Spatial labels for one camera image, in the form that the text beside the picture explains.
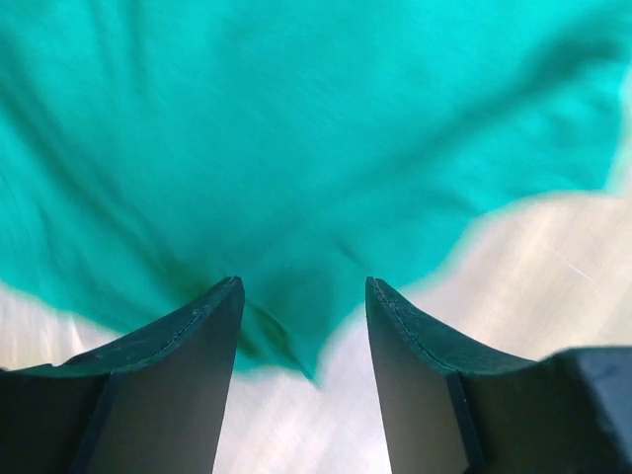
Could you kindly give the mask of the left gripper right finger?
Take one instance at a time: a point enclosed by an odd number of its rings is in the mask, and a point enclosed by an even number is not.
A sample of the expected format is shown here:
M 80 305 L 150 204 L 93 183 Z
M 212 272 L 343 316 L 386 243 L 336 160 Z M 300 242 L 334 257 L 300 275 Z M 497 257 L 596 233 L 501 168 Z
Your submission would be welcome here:
M 573 348 L 533 361 L 365 284 L 366 321 L 395 473 L 627 473 L 631 351 Z

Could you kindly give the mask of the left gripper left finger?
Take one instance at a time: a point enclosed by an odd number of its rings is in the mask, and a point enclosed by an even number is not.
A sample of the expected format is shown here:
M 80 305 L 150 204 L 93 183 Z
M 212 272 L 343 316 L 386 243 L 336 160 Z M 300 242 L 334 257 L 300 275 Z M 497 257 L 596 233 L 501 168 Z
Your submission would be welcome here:
M 61 365 L 1 374 L 5 473 L 209 473 L 245 292 L 237 277 Z

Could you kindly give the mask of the green t shirt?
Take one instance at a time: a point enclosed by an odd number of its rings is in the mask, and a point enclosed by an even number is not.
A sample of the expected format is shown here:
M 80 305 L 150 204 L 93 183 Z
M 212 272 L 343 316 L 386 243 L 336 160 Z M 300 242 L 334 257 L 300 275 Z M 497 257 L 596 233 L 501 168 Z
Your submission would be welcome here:
M 315 375 L 367 277 L 611 185 L 627 1 L 5 1 L 1 278 L 131 332 L 226 277 Z

